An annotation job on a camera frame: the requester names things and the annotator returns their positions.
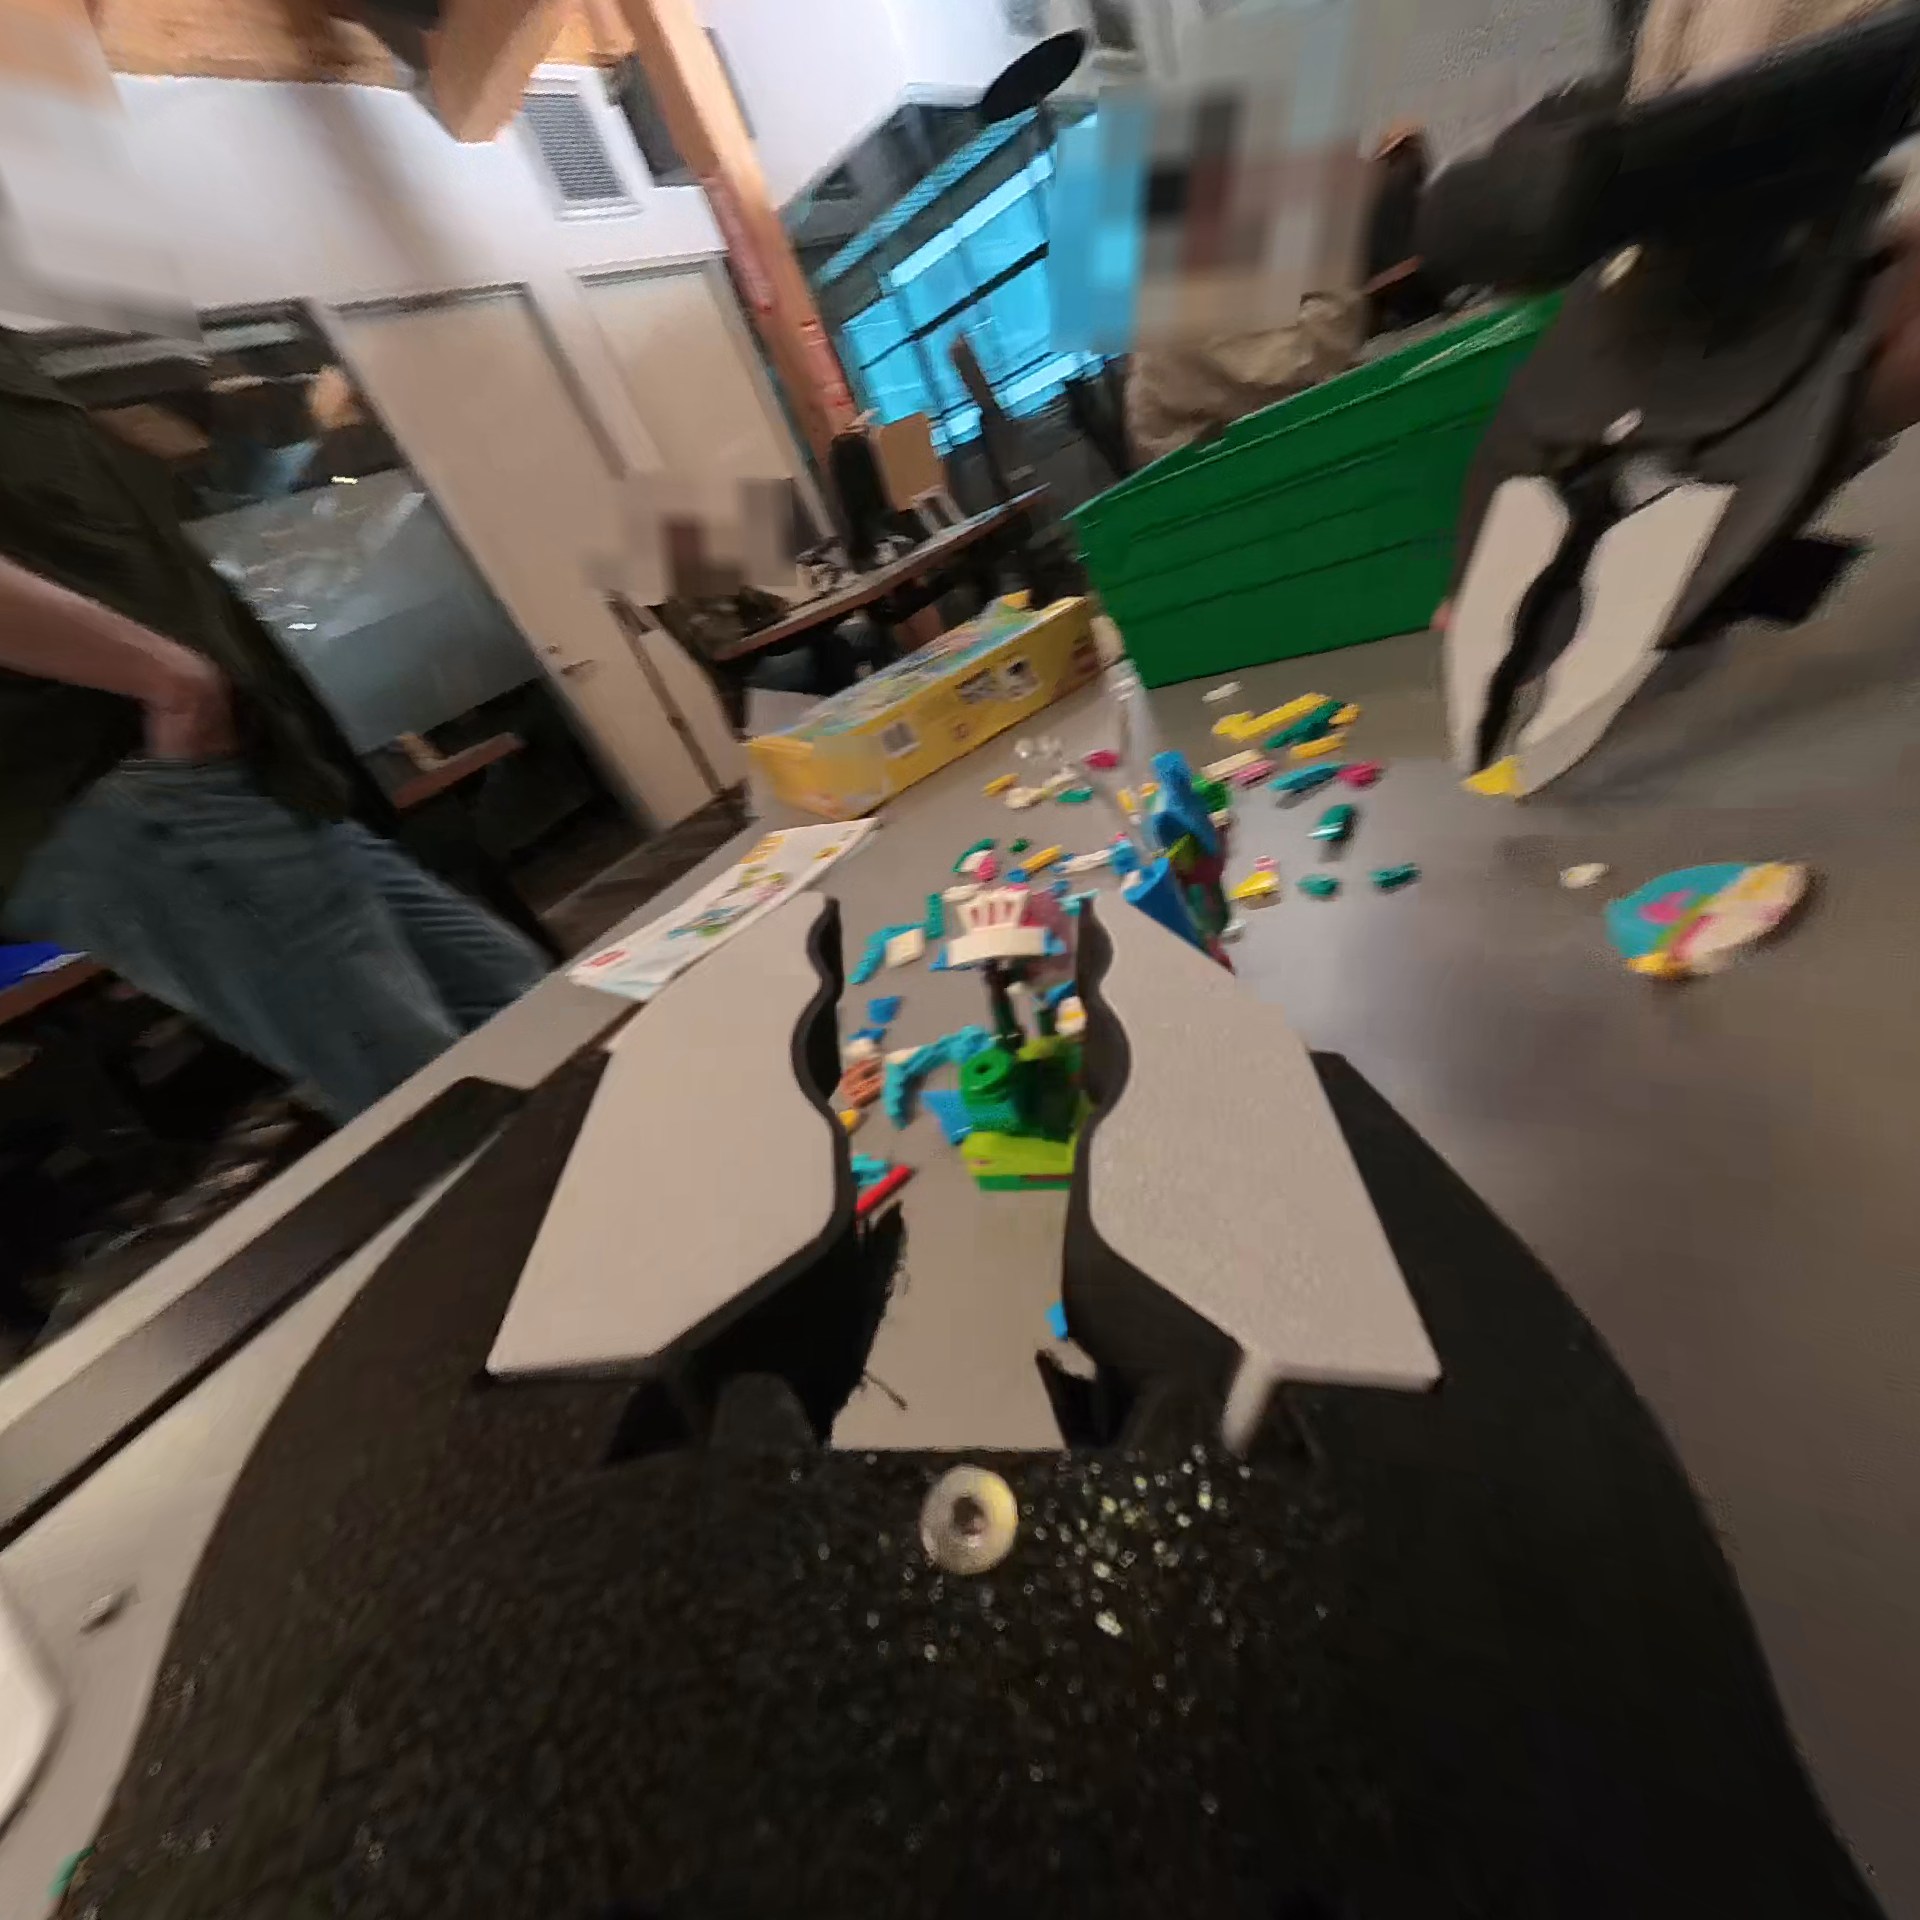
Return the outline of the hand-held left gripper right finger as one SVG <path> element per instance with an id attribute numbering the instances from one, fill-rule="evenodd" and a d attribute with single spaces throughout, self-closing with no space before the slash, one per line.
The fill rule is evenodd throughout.
<path id="1" fill-rule="evenodd" d="M 1250 1452 L 1284 1385 L 1423 1395 L 1441 1362 L 1306 1044 L 1140 910 L 1077 932 L 1088 1121 L 1060 1302 L 1116 1429 L 1177 1382 Z"/>

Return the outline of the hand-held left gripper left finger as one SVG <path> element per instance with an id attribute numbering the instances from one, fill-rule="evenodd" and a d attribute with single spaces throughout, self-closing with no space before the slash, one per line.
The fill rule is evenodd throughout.
<path id="1" fill-rule="evenodd" d="M 798 893 L 617 1030 L 488 1379 L 658 1374 L 838 1249 L 842 984 L 837 900 Z"/>

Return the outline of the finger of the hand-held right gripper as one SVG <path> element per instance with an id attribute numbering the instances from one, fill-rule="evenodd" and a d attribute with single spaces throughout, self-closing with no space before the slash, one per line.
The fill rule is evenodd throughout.
<path id="1" fill-rule="evenodd" d="M 1509 757 L 1514 797 L 1544 790 L 1583 761 L 1640 692 L 1734 497 L 1732 486 L 1682 483 L 1596 542 L 1573 637 Z"/>
<path id="2" fill-rule="evenodd" d="M 1577 651 L 1574 517 L 1540 476 L 1502 480 L 1446 603 L 1446 746 L 1458 776 L 1549 784 Z"/>

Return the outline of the colourful lego butterfly model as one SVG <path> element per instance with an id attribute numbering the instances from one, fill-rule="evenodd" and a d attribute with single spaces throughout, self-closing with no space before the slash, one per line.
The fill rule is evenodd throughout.
<path id="1" fill-rule="evenodd" d="M 1069 786 L 1084 786 L 1116 813 L 1096 867 L 1117 883 L 1117 900 L 1223 970 L 1232 968 L 1234 928 L 1226 890 L 1232 802 L 1226 786 L 1191 769 L 1175 749 L 1149 747 L 1145 720 L 1120 723 L 1116 766 L 1057 761 Z M 954 1066 L 961 1160 L 980 1190 L 1065 1189 L 1090 1115 L 1086 1080 L 1088 1004 L 1078 988 L 1081 936 L 1092 893 L 1049 881 L 1040 852 L 1020 852 L 1007 872 L 984 852 L 964 875 L 976 891 L 1023 883 L 1060 897 L 1072 914 L 1072 960 L 1063 968 L 951 970 L 976 973 L 991 1027 Z M 958 900 L 946 905 L 946 928 Z"/>

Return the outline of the oval white teal lego wing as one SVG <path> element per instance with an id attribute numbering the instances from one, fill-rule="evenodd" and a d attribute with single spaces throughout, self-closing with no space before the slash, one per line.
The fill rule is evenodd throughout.
<path id="1" fill-rule="evenodd" d="M 1800 862 L 1706 862 L 1644 883 L 1608 900 L 1599 918 L 1630 973 L 1689 980 L 1770 941 L 1812 891 L 1812 872 Z"/>

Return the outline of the pile of loose lego pieces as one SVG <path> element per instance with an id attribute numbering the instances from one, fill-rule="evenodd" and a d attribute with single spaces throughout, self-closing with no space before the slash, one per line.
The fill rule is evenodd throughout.
<path id="1" fill-rule="evenodd" d="M 1218 784 L 1232 842 L 1220 890 L 1272 868 L 1258 899 L 1226 900 L 1223 945 L 1244 986 L 1276 1002 L 1318 1050 L 1349 1054 L 1414 1109 L 1461 1109 L 1468 1092 L 1518 1091 L 1544 1075 L 1549 990 L 1589 973 L 1589 897 L 1559 873 L 1578 852 L 1549 848 L 1557 813 L 1465 786 L 1432 757 L 1426 702 L 1349 702 L 1336 688 L 1257 698 L 1241 683 L 1161 694 L 1072 694 L 996 737 L 973 732 L 967 755 L 878 808 L 862 850 L 825 878 L 840 900 L 847 960 L 842 1030 L 890 1048 L 972 1018 L 976 990 L 928 990 L 944 950 L 944 893 L 972 884 L 976 842 L 998 883 L 1049 852 L 1038 891 L 1063 902 L 1098 893 L 1125 917 L 1110 843 L 1116 813 L 1098 779 L 1151 809 L 1151 755 L 1188 760 Z M 913 1021 L 878 1020 L 871 996 L 919 995 Z"/>

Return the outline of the lego instruction booklet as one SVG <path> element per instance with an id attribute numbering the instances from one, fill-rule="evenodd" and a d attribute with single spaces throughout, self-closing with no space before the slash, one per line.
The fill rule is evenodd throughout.
<path id="1" fill-rule="evenodd" d="M 878 828 L 869 816 L 768 833 L 702 891 L 573 963 L 567 984 L 647 1004 L 741 931 L 817 884 Z"/>

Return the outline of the white pink lego flower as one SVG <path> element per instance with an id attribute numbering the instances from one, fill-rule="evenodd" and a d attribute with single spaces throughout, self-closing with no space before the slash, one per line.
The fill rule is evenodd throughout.
<path id="1" fill-rule="evenodd" d="M 996 884 L 951 905 L 944 964 L 1063 968 L 1072 960 L 1072 936 L 1060 897 L 1023 883 Z"/>

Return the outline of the yellow lego box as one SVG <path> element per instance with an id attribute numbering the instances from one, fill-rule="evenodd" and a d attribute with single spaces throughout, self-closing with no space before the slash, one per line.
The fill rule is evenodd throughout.
<path id="1" fill-rule="evenodd" d="M 872 813 L 1096 680 L 1095 603 L 991 602 L 748 746 L 759 784 L 823 824 Z"/>

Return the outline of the green stacked plastic bins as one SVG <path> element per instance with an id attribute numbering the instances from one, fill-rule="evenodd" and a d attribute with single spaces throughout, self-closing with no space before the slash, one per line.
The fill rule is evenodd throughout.
<path id="1" fill-rule="evenodd" d="M 1561 296 L 1484 307 L 1182 449 L 1069 514 L 1149 688 L 1420 634 L 1477 449 Z"/>

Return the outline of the wooden office desk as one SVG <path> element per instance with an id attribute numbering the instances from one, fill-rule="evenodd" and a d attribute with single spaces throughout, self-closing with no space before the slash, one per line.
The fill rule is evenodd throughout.
<path id="1" fill-rule="evenodd" d="M 791 610 L 776 624 L 759 629 L 732 642 L 713 665 L 732 665 L 788 642 L 800 642 L 814 634 L 837 627 L 840 619 L 874 609 L 879 602 L 908 588 L 929 584 L 944 569 L 961 564 L 978 547 L 993 540 L 1026 536 L 1036 509 L 1049 506 L 1050 486 L 1040 483 L 1012 498 L 998 504 L 993 509 L 961 520 L 944 533 L 912 547 L 895 560 L 874 569 L 857 573 L 849 584 L 837 585 L 825 595 L 809 598 Z"/>

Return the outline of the large window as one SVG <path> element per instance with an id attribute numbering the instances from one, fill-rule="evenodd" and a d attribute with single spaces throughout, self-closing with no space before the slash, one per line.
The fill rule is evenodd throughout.
<path id="1" fill-rule="evenodd" d="M 978 441 L 958 345 L 1014 421 L 1105 376 L 1110 356 L 1050 337 L 1053 153 L 1078 116 L 1038 107 L 980 124 L 972 107 L 910 104 L 788 204 L 817 317 L 872 422 L 924 417 L 938 453 Z"/>

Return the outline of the black computer monitor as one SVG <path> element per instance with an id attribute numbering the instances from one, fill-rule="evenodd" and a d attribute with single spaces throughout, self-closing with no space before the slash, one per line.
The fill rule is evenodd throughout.
<path id="1" fill-rule="evenodd" d="M 828 470 L 847 563 L 852 569 L 872 569 L 879 542 L 893 530 L 893 507 L 863 425 L 849 425 L 832 437 Z"/>

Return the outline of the frosted glass panel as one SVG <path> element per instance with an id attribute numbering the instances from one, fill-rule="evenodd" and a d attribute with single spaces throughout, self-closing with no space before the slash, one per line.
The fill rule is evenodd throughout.
<path id="1" fill-rule="evenodd" d="M 536 680 L 528 641 L 404 468 L 246 504 L 184 530 L 361 755 Z"/>

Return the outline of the black round lamp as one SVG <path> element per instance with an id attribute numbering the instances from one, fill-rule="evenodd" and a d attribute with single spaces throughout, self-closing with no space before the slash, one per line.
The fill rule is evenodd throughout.
<path id="1" fill-rule="evenodd" d="M 1084 30 L 1038 40 L 980 92 L 978 120 L 996 126 L 1041 107 L 1073 75 L 1086 53 L 1088 33 Z"/>

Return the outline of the white door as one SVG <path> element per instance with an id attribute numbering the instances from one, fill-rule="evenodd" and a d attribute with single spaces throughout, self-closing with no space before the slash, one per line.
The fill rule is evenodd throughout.
<path id="1" fill-rule="evenodd" d="M 607 609 L 614 474 L 518 286 L 342 305 L 326 337 L 648 829 L 713 797 Z"/>

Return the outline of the wooden beam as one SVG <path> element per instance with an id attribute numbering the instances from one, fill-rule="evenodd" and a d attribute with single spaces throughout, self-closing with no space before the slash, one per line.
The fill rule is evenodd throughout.
<path id="1" fill-rule="evenodd" d="M 806 449 L 828 464 L 857 425 L 847 378 L 770 200 L 728 74 L 690 3 L 621 3 L 632 51 L 668 130 L 727 245 L 749 320 Z"/>

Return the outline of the black metal rail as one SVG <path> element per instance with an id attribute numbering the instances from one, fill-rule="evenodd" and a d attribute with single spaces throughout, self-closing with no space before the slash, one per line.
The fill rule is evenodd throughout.
<path id="1" fill-rule="evenodd" d="M 488 1080 L 449 1083 L 246 1249 L 9 1416 L 2 1545 L 462 1166 L 520 1102 L 520 1091 Z"/>

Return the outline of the wall air vent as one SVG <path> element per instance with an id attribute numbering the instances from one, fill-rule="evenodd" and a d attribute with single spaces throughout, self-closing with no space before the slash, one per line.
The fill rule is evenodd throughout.
<path id="1" fill-rule="evenodd" d="M 632 193 L 575 86 L 533 86 L 520 93 L 517 128 L 557 218 L 612 219 L 632 212 Z"/>

